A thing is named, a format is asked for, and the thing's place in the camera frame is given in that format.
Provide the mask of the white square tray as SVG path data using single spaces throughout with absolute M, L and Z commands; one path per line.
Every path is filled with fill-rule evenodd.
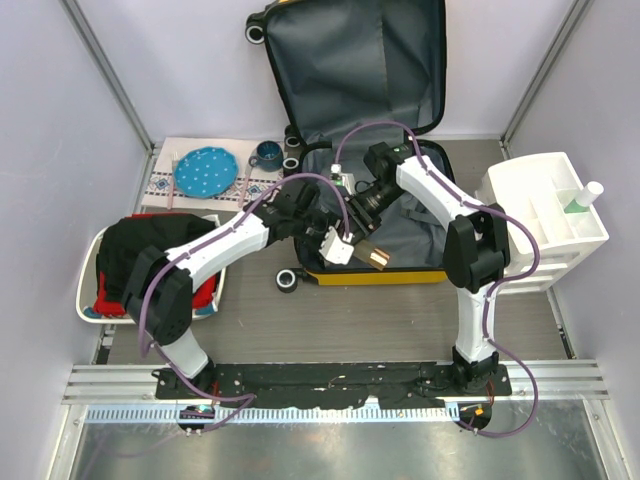
M 76 312 L 83 321 L 90 324 L 133 325 L 134 320 L 128 314 L 105 316 L 93 309 L 93 305 L 98 298 L 96 258 L 106 230 L 107 228 L 103 228 L 95 235 L 86 252 L 76 291 Z M 225 279 L 226 270 L 223 269 L 216 276 L 217 283 L 212 294 L 212 301 L 206 307 L 192 311 L 193 321 L 203 320 L 219 310 Z

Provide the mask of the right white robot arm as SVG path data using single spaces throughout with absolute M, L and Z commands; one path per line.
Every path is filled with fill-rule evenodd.
M 504 211 L 497 204 L 477 203 L 406 144 L 392 148 L 378 143 L 368 149 L 364 163 L 375 181 L 347 203 L 357 240 L 380 227 L 382 212 L 404 192 L 446 229 L 442 267 L 457 288 L 459 313 L 451 384 L 462 394 L 475 394 L 497 373 L 499 364 L 497 348 L 490 341 L 498 282 L 510 262 Z

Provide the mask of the green white tube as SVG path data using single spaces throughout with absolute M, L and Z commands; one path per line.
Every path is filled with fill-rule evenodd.
M 597 181 L 588 182 L 566 205 L 566 214 L 585 213 L 594 201 L 604 193 L 604 186 Z

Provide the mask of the yellow Pikachu hard suitcase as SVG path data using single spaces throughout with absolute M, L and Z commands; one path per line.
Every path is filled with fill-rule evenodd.
M 333 161 L 373 183 L 369 147 L 419 145 L 445 175 L 443 147 L 426 139 L 445 110 L 446 5 L 442 1 L 274 1 L 251 13 L 245 37 L 265 48 L 300 170 Z

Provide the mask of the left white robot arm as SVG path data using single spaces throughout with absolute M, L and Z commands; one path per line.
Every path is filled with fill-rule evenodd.
M 270 191 L 265 191 L 230 221 L 198 239 L 166 251 L 150 245 L 136 258 L 121 305 L 138 325 L 141 354 L 154 347 L 190 398 L 200 399 L 211 391 L 215 369 L 191 330 L 193 293 L 237 260 L 305 233 L 314 212 L 288 194 L 297 187 L 316 195 L 319 182 L 333 191 L 348 225 L 344 199 L 329 179 L 319 174 L 294 174 L 270 188 L 278 191 L 272 201 L 266 200 Z

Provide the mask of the white plastic drawer organizer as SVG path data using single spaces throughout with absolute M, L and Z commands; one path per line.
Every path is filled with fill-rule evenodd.
M 500 288 L 502 294 L 543 292 L 609 240 L 590 204 L 578 212 L 565 208 L 578 196 L 593 202 L 592 189 L 564 152 L 531 154 L 489 167 L 476 198 L 497 203 L 533 235 L 540 250 L 536 271 Z

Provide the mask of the teal Doraemon towel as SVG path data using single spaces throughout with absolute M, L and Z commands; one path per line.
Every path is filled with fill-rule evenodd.
M 121 305 L 106 301 L 104 278 L 98 272 L 97 257 L 106 230 L 107 227 L 95 235 L 85 254 L 76 290 L 76 312 L 82 320 L 90 324 L 132 325 L 133 319 Z M 226 270 L 223 269 L 210 277 L 196 291 L 192 309 L 194 321 L 202 320 L 219 310 L 225 279 Z

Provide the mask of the clear amber bottle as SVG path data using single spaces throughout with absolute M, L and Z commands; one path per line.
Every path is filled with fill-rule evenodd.
M 367 240 L 362 240 L 354 246 L 353 256 L 379 271 L 384 270 L 390 260 L 387 252 Z

